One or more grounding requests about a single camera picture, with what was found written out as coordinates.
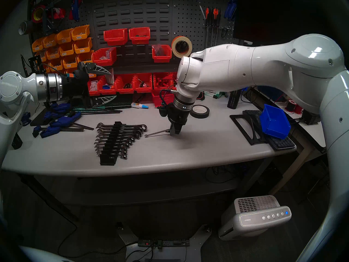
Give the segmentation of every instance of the blue plastic bin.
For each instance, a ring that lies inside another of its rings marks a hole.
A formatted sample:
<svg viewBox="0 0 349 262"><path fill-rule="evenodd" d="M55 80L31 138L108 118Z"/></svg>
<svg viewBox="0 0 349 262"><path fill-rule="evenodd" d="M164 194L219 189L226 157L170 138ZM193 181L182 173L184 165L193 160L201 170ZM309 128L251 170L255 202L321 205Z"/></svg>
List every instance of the blue plastic bin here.
<svg viewBox="0 0 349 262"><path fill-rule="evenodd" d="M265 134L285 139L290 132L290 122L287 120L285 112L280 108L264 104L264 110L259 118L262 131Z"/></svg>

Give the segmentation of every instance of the keyboard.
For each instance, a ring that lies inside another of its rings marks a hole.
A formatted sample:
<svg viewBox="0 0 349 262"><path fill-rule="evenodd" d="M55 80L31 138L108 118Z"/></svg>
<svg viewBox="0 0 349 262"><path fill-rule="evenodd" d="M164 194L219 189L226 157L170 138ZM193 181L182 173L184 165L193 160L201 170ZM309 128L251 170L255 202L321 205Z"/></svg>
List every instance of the keyboard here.
<svg viewBox="0 0 349 262"><path fill-rule="evenodd" d="M250 115L252 120L260 126L260 120L259 116L262 114L259 110L245 110L242 112L243 114ZM290 149L294 148L296 145L292 142L292 140L289 137L286 137L285 139L279 139L273 136L269 136L264 133L265 139L268 141L268 143L273 147L275 150L282 150L282 149Z"/></svg>

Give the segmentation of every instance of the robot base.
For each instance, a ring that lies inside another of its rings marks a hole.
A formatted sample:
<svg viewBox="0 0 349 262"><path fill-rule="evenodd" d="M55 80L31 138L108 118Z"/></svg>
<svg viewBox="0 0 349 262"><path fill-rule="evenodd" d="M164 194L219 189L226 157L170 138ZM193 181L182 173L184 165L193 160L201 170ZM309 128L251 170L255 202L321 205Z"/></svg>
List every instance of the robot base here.
<svg viewBox="0 0 349 262"><path fill-rule="evenodd" d="M189 239L189 246L163 246L162 249L157 247L153 248L153 259L154 262L201 262L201 247L204 242L210 237L212 231L206 228L206 225L202 225L199 230ZM125 244L138 241L138 237L131 231L131 229L123 225L119 228L118 234ZM138 244L127 246L126 257L133 251L140 250L144 251L147 247L138 247ZM140 262L147 262L151 258L151 249L145 252L135 252L127 259L128 261L139 260Z"/></svg>

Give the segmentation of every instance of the masking tape roll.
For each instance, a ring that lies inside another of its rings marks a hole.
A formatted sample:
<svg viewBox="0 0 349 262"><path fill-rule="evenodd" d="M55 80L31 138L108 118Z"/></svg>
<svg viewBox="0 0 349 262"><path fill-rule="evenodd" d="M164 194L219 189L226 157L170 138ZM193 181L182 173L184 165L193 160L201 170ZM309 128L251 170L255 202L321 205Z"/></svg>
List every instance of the masking tape roll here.
<svg viewBox="0 0 349 262"><path fill-rule="evenodd" d="M177 36L172 40L171 48L176 57L182 58L183 56L189 56L191 54L193 45L189 38L185 36Z"/></svg>

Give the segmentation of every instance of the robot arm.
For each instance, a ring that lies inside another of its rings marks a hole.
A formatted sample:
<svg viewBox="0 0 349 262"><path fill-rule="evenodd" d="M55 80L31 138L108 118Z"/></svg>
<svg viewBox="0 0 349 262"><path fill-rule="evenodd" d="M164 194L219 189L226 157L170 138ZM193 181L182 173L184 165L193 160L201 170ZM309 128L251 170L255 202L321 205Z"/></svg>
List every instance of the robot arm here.
<svg viewBox="0 0 349 262"><path fill-rule="evenodd" d="M312 260L349 205L349 72L339 46L317 34L273 46L215 46L183 57L177 79L174 102L167 105L171 134L180 132L196 97L204 90L272 86L309 112L320 114L330 167L330 205L297 261Z"/></svg>

